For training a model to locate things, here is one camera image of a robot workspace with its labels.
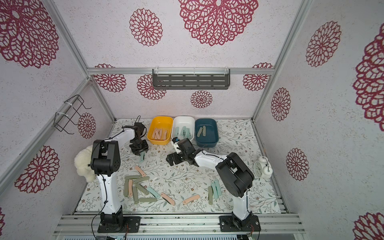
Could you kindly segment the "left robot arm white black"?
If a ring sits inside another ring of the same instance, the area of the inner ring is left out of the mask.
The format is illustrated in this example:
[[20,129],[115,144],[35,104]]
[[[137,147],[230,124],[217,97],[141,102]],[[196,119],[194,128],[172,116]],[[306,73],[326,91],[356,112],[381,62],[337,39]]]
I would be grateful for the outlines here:
[[143,158],[149,149],[147,141],[142,140],[146,131],[145,125],[136,122],[132,126],[123,126],[113,137],[94,141],[90,167],[97,175],[102,190],[102,217],[122,212],[117,186],[117,172],[121,166],[120,147],[129,143],[132,153]]

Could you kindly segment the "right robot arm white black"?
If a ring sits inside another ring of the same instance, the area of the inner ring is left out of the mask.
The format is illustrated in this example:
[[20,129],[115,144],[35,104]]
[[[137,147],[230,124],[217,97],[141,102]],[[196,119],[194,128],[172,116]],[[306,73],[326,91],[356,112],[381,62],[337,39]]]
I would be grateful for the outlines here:
[[186,162],[192,166],[215,170],[226,190],[233,196],[234,221],[244,224],[250,220],[252,212],[249,210],[248,191],[255,176],[236,153],[211,154],[202,149],[195,149],[189,139],[173,138],[171,143],[175,152],[166,157],[170,166]]

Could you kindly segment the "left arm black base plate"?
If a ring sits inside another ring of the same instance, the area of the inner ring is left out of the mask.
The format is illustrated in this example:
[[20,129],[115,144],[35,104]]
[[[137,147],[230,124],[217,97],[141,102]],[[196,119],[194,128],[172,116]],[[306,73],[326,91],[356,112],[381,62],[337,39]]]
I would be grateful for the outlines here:
[[137,233],[140,223],[141,217],[102,214],[98,233]]

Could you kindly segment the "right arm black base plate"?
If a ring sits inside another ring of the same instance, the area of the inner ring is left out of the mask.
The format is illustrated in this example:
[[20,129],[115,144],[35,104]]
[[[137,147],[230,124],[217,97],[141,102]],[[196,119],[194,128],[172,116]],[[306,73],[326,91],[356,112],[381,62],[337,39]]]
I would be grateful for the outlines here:
[[256,215],[250,214],[245,220],[235,215],[219,216],[221,232],[260,232],[261,224]]

